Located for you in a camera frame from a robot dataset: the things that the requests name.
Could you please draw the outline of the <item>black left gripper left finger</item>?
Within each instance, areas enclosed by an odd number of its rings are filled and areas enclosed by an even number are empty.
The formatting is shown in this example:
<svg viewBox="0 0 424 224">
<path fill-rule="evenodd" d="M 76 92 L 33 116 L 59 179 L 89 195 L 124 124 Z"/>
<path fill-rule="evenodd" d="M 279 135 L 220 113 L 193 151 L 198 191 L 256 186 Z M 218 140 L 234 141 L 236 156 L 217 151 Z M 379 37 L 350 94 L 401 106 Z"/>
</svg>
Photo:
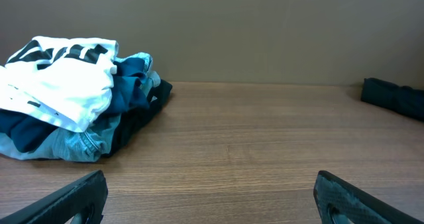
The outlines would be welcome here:
<svg viewBox="0 0 424 224">
<path fill-rule="evenodd" d="M 97 170 L 2 218 L 1 222 L 100 224 L 107 196 L 105 176 Z"/>
</svg>

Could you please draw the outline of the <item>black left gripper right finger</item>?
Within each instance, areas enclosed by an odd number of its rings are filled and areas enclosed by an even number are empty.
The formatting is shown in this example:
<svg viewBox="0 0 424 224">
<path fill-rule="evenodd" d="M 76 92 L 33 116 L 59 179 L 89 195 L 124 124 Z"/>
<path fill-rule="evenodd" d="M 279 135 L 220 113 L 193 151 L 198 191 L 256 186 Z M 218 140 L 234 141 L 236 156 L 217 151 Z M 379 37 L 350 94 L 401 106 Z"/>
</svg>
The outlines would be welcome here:
<svg viewBox="0 0 424 224">
<path fill-rule="evenodd" d="M 317 174 L 313 196 L 322 224 L 423 224 L 325 170 Z"/>
</svg>

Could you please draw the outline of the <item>black polo shirt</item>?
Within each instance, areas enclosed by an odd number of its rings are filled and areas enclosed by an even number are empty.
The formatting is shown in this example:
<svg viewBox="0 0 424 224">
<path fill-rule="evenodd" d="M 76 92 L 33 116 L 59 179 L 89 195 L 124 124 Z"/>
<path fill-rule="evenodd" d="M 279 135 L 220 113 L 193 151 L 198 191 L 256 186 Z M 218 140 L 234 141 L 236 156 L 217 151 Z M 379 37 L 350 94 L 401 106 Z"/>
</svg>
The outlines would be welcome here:
<svg viewBox="0 0 424 224">
<path fill-rule="evenodd" d="M 365 78 L 360 100 L 423 121 L 423 90 Z"/>
</svg>

